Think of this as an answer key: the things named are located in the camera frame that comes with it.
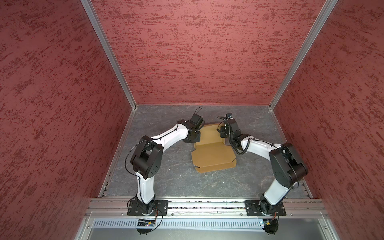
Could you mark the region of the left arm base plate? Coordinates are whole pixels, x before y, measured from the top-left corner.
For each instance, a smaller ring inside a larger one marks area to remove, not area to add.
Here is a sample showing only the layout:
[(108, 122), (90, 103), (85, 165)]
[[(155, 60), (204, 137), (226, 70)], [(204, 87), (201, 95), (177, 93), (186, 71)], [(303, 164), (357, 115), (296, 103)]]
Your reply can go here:
[(134, 198), (127, 203), (128, 216), (166, 216), (168, 211), (168, 200), (152, 200), (148, 204), (142, 203)]

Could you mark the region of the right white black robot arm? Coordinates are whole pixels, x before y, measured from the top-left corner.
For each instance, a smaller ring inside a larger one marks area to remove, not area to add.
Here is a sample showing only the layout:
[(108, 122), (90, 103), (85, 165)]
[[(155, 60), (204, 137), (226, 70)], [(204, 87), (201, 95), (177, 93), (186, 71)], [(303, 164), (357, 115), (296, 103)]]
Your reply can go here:
[(259, 140), (248, 134), (242, 134), (239, 130), (233, 131), (229, 125), (223, 125), (217, 131), (221, 138), (228, 140), (238, 155), (252, 153), (270, 161), (275, 179), (260, 197), (258, 207), (266, 216), (277, 211), (283, 198), (309, 172), (300, 154), (290, 143), (273, 144)]

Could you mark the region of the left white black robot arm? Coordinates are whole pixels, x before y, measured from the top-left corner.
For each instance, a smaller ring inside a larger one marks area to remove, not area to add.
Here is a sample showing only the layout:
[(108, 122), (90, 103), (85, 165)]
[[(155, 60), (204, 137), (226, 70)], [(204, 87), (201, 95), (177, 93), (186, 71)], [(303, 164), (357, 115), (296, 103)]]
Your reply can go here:
[(131, 158), (134, 175), (137, 178), (138, 192), (136, 201), (145, 211), (154, 208), (155, 174), (159, 171), (163, 153), (179, 141), (185, 143), (198, 143), (200, 129), (205, 121), (198, 119), (196, 122), (180, 120), (171, 129), (157, 136), (143, 136)]

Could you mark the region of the brown cardboard box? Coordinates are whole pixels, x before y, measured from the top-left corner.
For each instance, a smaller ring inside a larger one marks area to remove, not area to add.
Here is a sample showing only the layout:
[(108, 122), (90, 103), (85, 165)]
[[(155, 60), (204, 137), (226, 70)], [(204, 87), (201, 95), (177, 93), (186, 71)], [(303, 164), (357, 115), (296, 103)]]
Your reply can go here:
[(221, 138), (217, 128), (217, 124), (205, 125), (200, 130), (201, 140), (194, 144), (192, 161), (199, 173), (231, 169), (237, 165), (232, 147), (225, 144), (225, 139)]

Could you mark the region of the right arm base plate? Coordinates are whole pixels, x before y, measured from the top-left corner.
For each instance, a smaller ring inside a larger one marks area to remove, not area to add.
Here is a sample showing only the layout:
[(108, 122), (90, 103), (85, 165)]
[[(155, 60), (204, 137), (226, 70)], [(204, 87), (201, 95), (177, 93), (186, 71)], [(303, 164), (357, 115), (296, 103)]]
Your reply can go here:
[(287, 215), (282, 201), (271, 205), (267, 200), (246, 200), (244, 204), (249, 217), (285, 217)]

